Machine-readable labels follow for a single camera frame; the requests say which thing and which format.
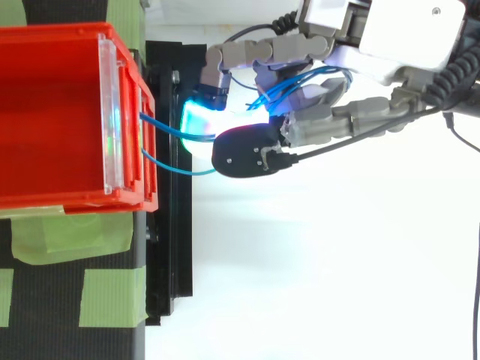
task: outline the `green masking tape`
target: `green masking tape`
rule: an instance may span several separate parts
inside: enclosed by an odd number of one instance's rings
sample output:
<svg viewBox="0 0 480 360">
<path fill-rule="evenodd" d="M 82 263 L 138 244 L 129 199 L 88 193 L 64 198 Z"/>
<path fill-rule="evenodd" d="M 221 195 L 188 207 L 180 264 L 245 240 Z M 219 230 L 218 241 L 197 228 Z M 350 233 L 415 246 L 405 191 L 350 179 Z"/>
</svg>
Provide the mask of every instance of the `green masking tape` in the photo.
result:
<svg viewBox="0 0 480 360">
<path fill-rule="evenodd" d="M 145 61 L 145 11 L 140 1 L 109 0 L 106 21 L 115 27 L 127 48 L 138 50 Z"/>
<path fill-rule="evenodd" d="M 146 315 L 146 267 L 85 270 L 79 327 L 136 328 Z"/>
<path fill-rule="evenodd" d="M 14 270 L 0 268 L 0 328 L 8 327 L 13 285 Z"/>
<path fill-rule="evenodd" d="M 0 26 L 26 26 L 22 0 L 0 0 Z"/>
</svg>

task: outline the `blue cable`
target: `blue cable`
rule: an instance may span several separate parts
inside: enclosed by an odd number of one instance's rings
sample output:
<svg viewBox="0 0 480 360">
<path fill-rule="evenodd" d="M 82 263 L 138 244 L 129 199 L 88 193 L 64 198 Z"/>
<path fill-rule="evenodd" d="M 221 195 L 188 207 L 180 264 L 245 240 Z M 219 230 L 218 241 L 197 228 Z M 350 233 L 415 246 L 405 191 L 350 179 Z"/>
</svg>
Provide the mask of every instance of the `blue cable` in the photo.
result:
<svg viewBox="0 0 480 360">
<path fill-rule="evenodd" d="M 193 135 L 191 133 L 182 133 L 179 130 L 176 130 L 168 125 L 165 125 L 150 116 L 140 113 L 140 118 L 144 122 L 148 122 L 149 124 L 154 125 L 156 128 L 159 128 L 162 131 L 165 131 L 168 134 L 172 134 L 174 137 L 178 137 L 180 139 L 190 140 L 190 141 L 197 141 L 200 143 L 213 143 L 215 141 L 215 135 Z"/>
<path fill-rule="evenodd" d="M 309 77 L 306 77 L 302 81 L 298 82 L 298 84 L 294 87 L 292 87 L 289 91 L 287 91 L 285 94 L 283 94 L 277 101 L 275 101 L 268 111 L 270 113 L 273 113 L 275 109 L 277 109 L 278 105 L 282 104 L 293 92 L 295 92 L 299 87 L 301 87 L 303 84 L 305 84 L 307 81 L 312 80 L 315 77 L 315 75 L 310 75 Z"/>
<path fill-rule="evenodd" d="M 175 167 L 171 167 L 169 165 L 166 165 L 165 163 L 162 163 L 162 162 L 158 161 L 153 156 L 151 156 L 144 148 L 142 149 L 142 153 L 143 153 L 143 156 L 145 156 L 150 161 L 157 164 L 157 166 L 162 167 L 165 170 L 171 171 L 172 173 L 177 173 L 177 174 L 186 175 L 186 176 L 204 176 L 204 175 L 209 175 L 209 174 L 213 174 L 213 173 L 216 172 L 215 169 L 202 171 L 202 172 L 191 172 L 191 171 L 187 171 L 187 170 L 177 169 Z"/>
<path fill-rule="evenodd" d="M 268 101 L 268 98 L 266 98 L 265 95 L 260 96 L 256 101 L 250 105 L 248 108 L 249 110 L 254 110 L 257 109 L 258 107 L 261 107 L 263 105 L 268 105 L 272 104 L 272 106 L 269 109 L 269 112 L 273 112 L 278 105 L 280 105 L 283 101 L 285 101 L 294 91 L 296 91 L 298 88 L 300 88 L 304 83 L 306 83 L 308 80 L 313 79 L 317 75 L 320 74 L 334 74 L 341 71 L 343 75 L 346 77 L 346 90 L 348 91 L 350 89 L 350 86 L 352 85 L 353 82 L 353 76 L 352 73 L 350 73 L 348 70 L 339 68 L 339 67 L 330 67 L 330 66 L 325 66 L 325 67 L 320 67 L 318 69 L 314 69 L 311 71 L 308 71 L 307 73 L 300 74 L 292 79 L 288 79 L 285 82 L 282 82 L 278 85 L 276 85 L 274 88 L 272 88 L 270 91 L 267 91 L 267 96 L 269 97 L 274 97 L 277 94 L 281 93 L 284 91 L 288 86 L 291 84 L 295 84 L 292 88 L 290 88 L 285 94 L 283 94 L 280 98 L 278 98 L 275 101 Z"/>
<path fill-rule="evenodd" d="M 259 107 L 261 107 L 263 105 L 266 105 L 266 104 L 270 103 L 271 101 L 269 100 L 269 98 L 275 98 L 275 96 L 280 94 L 283 90 L 285 90 L 286 88 L 288 88 L 291 85 L 295 85 L 298 81 L 302 81 L 305 77 L 309 77 L 310 75 L 312 75 L 312 77 L 315 77 L 315 76 L 320 75 L 320 74 L 334 74 L 334 73 L 337 73 L 339 71 L 347 71 L 347 70 L 341 69 L 340 67 L 324 66 L 324 67 L 319 67 L 317 69 L 307 71 L 306 73 L 301 73 L 301 74 L 299 74 L 297 76 L 294 76 L 291 79 L 287 79 L 287 80 L 281 82 L 280 84 L 277 84 L 273 88 L 269 89 L 265 94 L 258 97 L 249 106 L 248 109 L 249 110 L 255 110 L 255 109 L 258 109 Z"/>
</svg>

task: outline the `coiled black cable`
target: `coiled black cable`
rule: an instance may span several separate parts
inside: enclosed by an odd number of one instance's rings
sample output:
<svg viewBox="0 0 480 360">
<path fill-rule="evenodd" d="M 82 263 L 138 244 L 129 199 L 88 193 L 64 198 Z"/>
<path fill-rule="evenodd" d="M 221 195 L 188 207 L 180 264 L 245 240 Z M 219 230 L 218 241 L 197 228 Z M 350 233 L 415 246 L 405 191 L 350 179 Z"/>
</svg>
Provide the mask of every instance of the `coiled black cable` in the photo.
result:
<svg viewBox="0 0 480 360">
<path fill-rule="evenodd" d="M 299 27 L 299 24 L 296 22 L 296 18 L 296 11 L 292 11 L 285 16 L 279 17 L 271 24 L 273 26 L 272 30 L 277 36 L 285 35 L 287 32 L 295 30 Z"/>
<path fill-rule="evenodd" d="M 480 43 L 477 43 L 460 55 L 439 73 L 433 84 L 427 87 L 422 99 L 427 104 L 444 108 L 446 101 L 453 95 L 458 86 L 466 79 L 480 71 Z"/>
</svg>

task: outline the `white background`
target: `white background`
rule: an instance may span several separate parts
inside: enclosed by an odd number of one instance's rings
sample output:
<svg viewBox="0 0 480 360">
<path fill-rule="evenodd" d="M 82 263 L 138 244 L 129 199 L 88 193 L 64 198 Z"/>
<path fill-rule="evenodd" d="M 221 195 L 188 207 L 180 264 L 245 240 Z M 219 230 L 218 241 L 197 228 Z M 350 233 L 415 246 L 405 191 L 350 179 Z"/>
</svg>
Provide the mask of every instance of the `white background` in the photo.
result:
<svg viewBox="0 0 480 360">
<path fill-rule="evenodd" d="M 228 3 L 232 19 L 277 1 L 193 3 L 208 3 L 205 14 Z M 155 19 L 149 40 L 184 44 L 217 44 L 244 27 Z M 249 70 L 235 75 L 253 84 Z M 356 76 L 343 103 L 389 93 Z M 234 84 L 229 108 L 255 97 Z M 457 129 L 480 143 L 477 119 L 458 116 Z M 147 330 L 147 359 L 471 359 L 479 164 L 436 115 L 268 178 L 195 178 L 194 297 Z"/>
</svg>

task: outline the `black metal frame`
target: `black metal frame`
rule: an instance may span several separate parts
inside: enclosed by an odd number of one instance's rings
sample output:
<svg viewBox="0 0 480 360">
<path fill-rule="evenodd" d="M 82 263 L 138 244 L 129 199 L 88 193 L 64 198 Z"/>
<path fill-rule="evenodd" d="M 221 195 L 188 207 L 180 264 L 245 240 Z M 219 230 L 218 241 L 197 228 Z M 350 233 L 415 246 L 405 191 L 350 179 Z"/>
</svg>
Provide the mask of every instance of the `black metal frame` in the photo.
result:
<svg viewBox="0 0 480 360">
<path fill-rule="evenodd" d="M 206 46 L 147 41 L 147 84 L 155 98 L 159 121 L 179 128 L 185 101 L 198 84 L 205 66 Z M 174 71 L 180 83 L 173 81 Z M 157 159 L 191 170 L 192 157 L 181 141 L 157 130 Z M 160 325 L 173 312 L 173 299 L 193 295 L 192 179 L 158 169 L 160 208 L 148 216 L 147 319 Z"/>
</svg>

